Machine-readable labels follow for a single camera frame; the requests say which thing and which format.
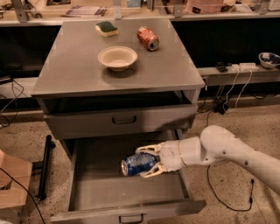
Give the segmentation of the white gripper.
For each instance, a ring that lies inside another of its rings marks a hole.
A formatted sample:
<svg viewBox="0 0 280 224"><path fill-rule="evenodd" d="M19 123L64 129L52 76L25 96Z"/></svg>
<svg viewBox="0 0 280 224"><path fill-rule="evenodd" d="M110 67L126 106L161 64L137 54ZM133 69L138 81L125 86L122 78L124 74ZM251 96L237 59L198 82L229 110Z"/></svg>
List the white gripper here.
<svg viewBox="0 0 280 224"><path fill-rule="evenodd" d="M150 170L140 173L140 176L145 179L155 177L163 172L175 172L183 167L179 153L179 141L141 146L136 149L135 153L148 153L154 156L159 154L160 163L156 163Z"/></svg>

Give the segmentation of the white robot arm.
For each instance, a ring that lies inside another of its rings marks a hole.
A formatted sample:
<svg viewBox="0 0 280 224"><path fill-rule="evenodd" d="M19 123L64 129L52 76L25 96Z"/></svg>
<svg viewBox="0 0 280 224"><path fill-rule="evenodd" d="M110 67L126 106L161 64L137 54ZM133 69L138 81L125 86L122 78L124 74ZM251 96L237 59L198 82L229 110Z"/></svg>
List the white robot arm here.
<svg viewBox="0 0 280 224"><path fill-rule="evenodd" d="M200 137L166 141L136 149L136 154L148 153L158 162L143 178L163 172L175 172L189 165L212 165L231 161L254 175L275 193L280 193L280 160L245 144L229 130L211 125L204 128Z"/></svg>

